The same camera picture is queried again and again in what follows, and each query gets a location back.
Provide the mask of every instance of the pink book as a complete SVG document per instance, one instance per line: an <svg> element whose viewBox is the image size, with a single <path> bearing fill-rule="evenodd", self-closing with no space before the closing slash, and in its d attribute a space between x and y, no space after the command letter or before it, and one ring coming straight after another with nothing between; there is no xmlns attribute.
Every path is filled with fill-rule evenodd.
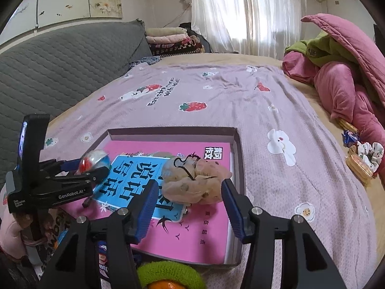
<svg viewBox="0 0 385 289"><path fill-rule="evenodd" d="M231 170L230 143L152 142L110 140L100 144L111 160L111 172L94 190L94 200L84 209L83 200L62 206L73 217L90 219L109 216L140 194L148 179L159 183L159 198L147 235L133 248L146 254L193 264L229 264L234 236L225 206L175 204L161 195L161 166L170 154L195 152L202 159L215 159Z"/></svg>

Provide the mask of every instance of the pink comforter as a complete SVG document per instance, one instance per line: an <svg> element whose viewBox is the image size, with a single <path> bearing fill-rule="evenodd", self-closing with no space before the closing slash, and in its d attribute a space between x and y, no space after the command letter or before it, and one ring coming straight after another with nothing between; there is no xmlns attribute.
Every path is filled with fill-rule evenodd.
<svg viewBox="0 0 385 289"><path fill-rule="evenodd" d="M359 130L361 141L385 145L384 56L357 26L342 18L317 14L306 16L302 21L311 21L326 31L357 58L360 66L332 61L318 68L302 53L292 51L283 59L284 73L295 80L313 84L330 117L352 123ZM381 105L369 99L362 86L359 68L377 91ZM378 172L385 179L385 159Z"/></svg>

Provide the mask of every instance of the quilted sofa cushion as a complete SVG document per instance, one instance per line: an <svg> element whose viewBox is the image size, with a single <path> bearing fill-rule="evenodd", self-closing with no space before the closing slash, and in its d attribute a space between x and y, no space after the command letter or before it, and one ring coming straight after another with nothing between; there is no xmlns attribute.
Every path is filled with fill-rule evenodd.
<svg viewBox="0 0 385 289"><path fill-rule="evenodd" d="M56 117L151 56L144 23L92 23L26 40L0 55L0 187L16 165L24 115Z"/></svg>

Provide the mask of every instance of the metal screw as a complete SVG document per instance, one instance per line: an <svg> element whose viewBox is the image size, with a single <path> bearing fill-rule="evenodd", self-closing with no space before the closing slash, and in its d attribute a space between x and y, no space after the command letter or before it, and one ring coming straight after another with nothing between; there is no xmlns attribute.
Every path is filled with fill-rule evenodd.
<svg viewBox="0 0 385 289"><path fill-rule="evenodd" d="M77 222L78 224L82 224L82 223L84 223L86 220L87 220L87 217L85 217L85 216L79 216L79 217L76 219L76 222Z"/></svg>
<svg viewBox="0 0 385 289"><path fill-rule="evenodd" d="M303 217L299 215L294 215L294 221L298 224L303 223Z"/></svg>
<svg viewBox="0 0 385 289"><path fill-rule="evenodd" d="M261 215L263 210L261 208L259 208L259 207L254 207L254 208L251 209L251 212L253 214L256 214L256 215Z"/></svg>
<svg viewBox="0 0 385 289"><path fill-rule="evenodd" d="M118 214L119 215L124 216L124 215L127 215L127 213L128 213L128 209L127 208L119 208L118 209Z"/></svg>

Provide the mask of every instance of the green scrunchie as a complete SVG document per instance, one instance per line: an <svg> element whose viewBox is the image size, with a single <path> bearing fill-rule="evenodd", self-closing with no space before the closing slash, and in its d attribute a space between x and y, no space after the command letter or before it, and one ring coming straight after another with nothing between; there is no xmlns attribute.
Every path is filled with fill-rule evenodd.
<svg viewBox="0 0 385 289"><path fill-rule="evenodd" d="M188 289L206 289L201 275L187 265L161 261L141 266L137 270L142 288L159 280L175 281Z"/></svg>

